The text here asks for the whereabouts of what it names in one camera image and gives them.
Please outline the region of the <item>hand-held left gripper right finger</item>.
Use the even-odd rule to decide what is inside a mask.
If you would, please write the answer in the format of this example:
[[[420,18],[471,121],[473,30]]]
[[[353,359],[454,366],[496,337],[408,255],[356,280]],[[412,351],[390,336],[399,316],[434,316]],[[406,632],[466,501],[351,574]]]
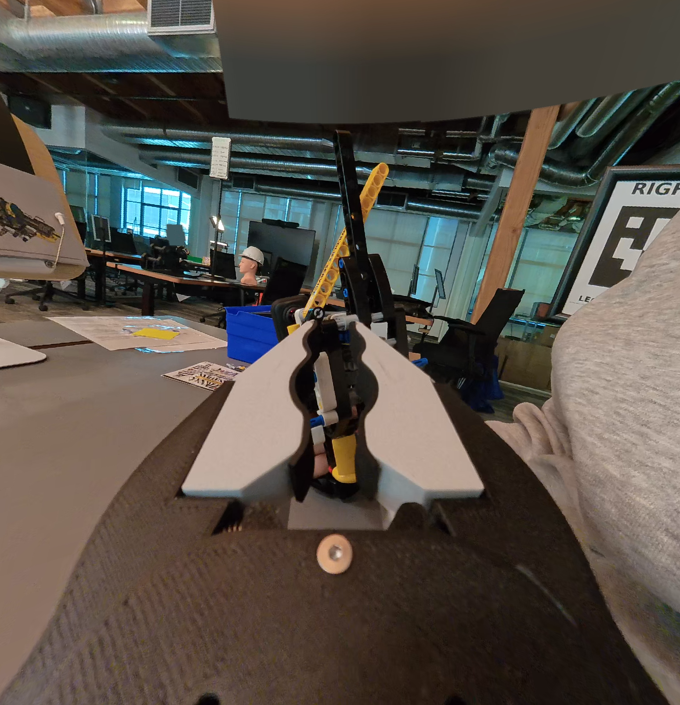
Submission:
[[[356,475],[382,529],[404,505],[480,498],[484,483],[433,380],[363,323],[350,333],[363,405]]]

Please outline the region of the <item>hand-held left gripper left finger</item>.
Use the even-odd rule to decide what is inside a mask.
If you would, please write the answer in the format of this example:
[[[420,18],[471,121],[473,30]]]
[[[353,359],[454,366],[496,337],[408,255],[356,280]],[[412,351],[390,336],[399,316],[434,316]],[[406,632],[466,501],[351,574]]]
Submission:
[[[292,465],[310,441],[296,380],[311,359],[308,338],[317,328],[305,322],[231,383],[183,481],[183,495],[243,503],[292,496]]]

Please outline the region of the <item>black and yellow lego model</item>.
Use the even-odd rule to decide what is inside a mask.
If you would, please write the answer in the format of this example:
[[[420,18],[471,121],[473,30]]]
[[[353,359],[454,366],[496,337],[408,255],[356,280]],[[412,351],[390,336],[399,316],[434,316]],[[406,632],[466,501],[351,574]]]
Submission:
[[[294,311],[296,328],[311,322],[310,359],[300,369],[299,397],[310,416],[310,450],[319,450],[325,466],[306,485],[340,501],[360,492],[355,469],[357,437],[367,403],[358,390],[358,341],[351,327],[367,324],[371,332],[409,357],[406,313],[394,302],[383,261],[371,254],[365,221],[388,177],[388,165],[377,164],[365,184],[357,180],[350,132],[333,137],[344,230],[329,255],[304,307]]]

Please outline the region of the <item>person's right forearm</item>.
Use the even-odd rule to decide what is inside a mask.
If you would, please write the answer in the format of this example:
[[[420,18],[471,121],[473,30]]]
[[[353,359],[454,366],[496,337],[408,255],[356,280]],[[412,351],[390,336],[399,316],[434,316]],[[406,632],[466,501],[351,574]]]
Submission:
[[[680,704],[680,211],[561,327],[551,398],[487,421],[539,478],[609,611]]]

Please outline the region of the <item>lego instruction booklet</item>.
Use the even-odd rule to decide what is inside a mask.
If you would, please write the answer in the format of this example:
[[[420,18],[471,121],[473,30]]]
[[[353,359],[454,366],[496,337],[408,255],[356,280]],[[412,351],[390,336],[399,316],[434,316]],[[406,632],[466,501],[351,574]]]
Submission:
[[[0,163],[0,277],[51,281],[65,244],[66,225],[56,188]],[[64,263],[76,263],[70,247]]]

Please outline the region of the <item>striped instruction leaflet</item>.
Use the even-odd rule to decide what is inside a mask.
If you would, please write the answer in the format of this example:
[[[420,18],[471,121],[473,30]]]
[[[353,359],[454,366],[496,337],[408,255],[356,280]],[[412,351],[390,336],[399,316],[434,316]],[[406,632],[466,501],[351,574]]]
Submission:
[[[212,362],[200,362],[174,372],[162,375],[163,378],[183,383],[206,391],[215,391],[225,382],[233,382],[247,366],[232,364],[218,365]]]

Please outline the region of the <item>blue plastic bin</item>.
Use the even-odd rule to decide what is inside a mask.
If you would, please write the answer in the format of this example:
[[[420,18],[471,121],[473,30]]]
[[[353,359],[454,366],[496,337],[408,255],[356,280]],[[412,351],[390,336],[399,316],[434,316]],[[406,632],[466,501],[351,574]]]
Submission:
[[[224,310],[230,359],[253,364],[278,343],[270,305],[226,307]]]

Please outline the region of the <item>black office chair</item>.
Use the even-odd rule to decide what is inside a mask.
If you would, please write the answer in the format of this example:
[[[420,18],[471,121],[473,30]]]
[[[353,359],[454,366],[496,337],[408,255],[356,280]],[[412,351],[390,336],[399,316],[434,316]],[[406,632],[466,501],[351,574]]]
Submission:
[[[498,339],[516,308],[524,290],[500,288],[476,323],[445,316],[448,329],[438,343],[422,340],[421,357],[427,360],[425,371],[440,382],[485,382],[494,370],[494,353]]]

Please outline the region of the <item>cardboard boxes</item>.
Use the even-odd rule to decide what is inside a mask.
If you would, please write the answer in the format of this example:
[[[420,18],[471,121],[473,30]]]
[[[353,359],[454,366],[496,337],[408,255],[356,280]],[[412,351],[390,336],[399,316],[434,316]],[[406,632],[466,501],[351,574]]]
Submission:
[[[560,327],[514,319],[498,339],[500,381],[540,391],[551,390],[551,350]]]

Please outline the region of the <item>mannequin head with hard hat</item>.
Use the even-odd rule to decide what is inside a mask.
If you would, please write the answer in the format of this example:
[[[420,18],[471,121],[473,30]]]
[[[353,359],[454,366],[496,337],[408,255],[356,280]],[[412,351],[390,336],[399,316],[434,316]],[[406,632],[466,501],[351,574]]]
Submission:
[[[259,248],[248,246],[240,256],[240,283],[244,286],[255,286],[257,284],[257,275],[262,265],[264,265],[264,261],[264,254]]]

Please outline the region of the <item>white paper sheet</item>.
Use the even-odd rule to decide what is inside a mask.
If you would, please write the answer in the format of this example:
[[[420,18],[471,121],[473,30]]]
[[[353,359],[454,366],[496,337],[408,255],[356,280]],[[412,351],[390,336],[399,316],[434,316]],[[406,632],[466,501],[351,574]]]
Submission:
[[[186,352],[226,348],[227,341],[192,328],[188,323],[154,317],[49,317],[50,321],[89,339],[110,351],[147,350],[154,352]],[[171,327],[182,330],[174,340],[153,340],[133,337],[134,330],[148,326]]]

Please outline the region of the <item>large black screen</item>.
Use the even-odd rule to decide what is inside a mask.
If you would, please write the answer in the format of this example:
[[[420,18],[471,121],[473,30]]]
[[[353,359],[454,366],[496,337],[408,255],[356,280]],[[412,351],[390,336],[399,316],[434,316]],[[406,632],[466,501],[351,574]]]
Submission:
[[[256,247],[264,255],[260,275],[269,276],[275,269],[277,260],[299,265],[308,271],[312,259],[316,232],[300,227],[272,224],[265,221],[250,221],[247,232],[247,246]]]

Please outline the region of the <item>white stand base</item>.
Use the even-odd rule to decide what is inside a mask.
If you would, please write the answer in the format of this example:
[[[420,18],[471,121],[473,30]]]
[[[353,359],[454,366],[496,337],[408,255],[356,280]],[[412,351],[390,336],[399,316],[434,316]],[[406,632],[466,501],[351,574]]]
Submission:
[[[43,352],[0,338],[0,369],[32,365],[43,362],[46,358]]]

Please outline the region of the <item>light panel on stand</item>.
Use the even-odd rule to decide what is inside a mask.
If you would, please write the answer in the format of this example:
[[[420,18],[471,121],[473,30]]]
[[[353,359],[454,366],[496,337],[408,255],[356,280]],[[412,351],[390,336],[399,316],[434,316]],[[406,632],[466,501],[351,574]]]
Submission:
[[[224,224],[221,217],[221,202],[224,191],[224,185],[229,180],[230,161],[231,138],[220,136],[212,137],[210,177],[212,179],[218,180],[220,183],[217,213],[211,219],[214,228],[214,240],[212,242],[212,256],[210,265],[210,273],[212,278],[216,277],[217,255],[219,251],[218,247],[220,242],[220,235],[224,232]]]

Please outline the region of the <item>wooden post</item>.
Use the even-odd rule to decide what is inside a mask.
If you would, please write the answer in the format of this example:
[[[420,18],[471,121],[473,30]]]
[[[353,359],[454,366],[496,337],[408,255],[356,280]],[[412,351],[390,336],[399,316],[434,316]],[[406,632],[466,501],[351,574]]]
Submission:
[[[470,319],[472,323],[479,320],[496,291],[504,287],[509,276],[528,207],[560,110],[561,107],[556,104],[533,109],[530,114],[502,216],[473,307]]]

